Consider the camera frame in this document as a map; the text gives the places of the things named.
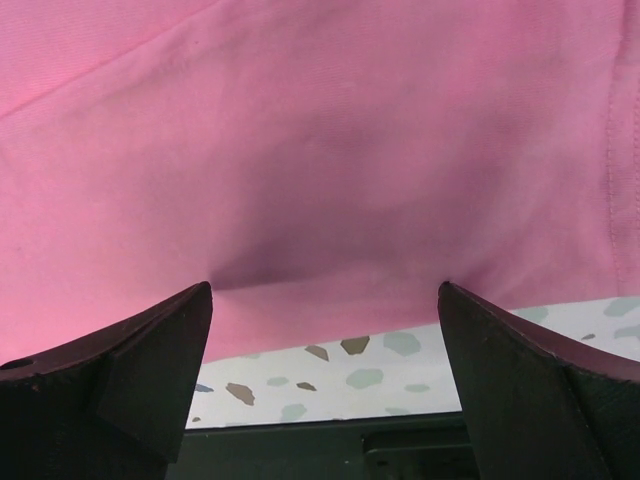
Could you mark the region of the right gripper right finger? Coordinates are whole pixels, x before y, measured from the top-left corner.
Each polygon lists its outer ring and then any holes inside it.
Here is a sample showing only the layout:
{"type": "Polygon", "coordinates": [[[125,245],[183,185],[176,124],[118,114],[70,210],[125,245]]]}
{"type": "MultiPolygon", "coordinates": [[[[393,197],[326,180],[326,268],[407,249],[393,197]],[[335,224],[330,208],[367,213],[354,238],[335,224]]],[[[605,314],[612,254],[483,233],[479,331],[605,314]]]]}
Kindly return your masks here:
{"type": "Polygon", "coordinates": [[[438,314],[481,478],[638,478],[637,361],[449,282],[438,314]]]}

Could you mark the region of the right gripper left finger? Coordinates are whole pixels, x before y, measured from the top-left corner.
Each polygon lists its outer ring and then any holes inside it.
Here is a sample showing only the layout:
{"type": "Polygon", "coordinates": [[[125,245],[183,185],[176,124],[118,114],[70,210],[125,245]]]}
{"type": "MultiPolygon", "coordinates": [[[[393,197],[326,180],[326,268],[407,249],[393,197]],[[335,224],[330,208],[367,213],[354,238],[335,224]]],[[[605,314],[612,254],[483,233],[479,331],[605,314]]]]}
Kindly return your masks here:
{"type": "Polygon", "coordinates": [[[178,459],[212,311],[201,282],[3,364],[2,478],[164,478],[178,459]]]}

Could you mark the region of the pink t shirt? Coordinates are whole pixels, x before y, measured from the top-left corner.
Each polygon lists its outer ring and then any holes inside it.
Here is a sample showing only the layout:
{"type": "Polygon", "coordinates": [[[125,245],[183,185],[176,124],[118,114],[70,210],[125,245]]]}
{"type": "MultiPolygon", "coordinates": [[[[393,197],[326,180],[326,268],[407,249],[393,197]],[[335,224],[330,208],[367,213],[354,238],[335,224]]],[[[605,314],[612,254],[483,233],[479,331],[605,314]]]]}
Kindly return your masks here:
{"type": "Polygon", "coordinates": [[[635,1],[5,1],[1,357],[200,282],[210,359],[639,291],[635,1]]]}

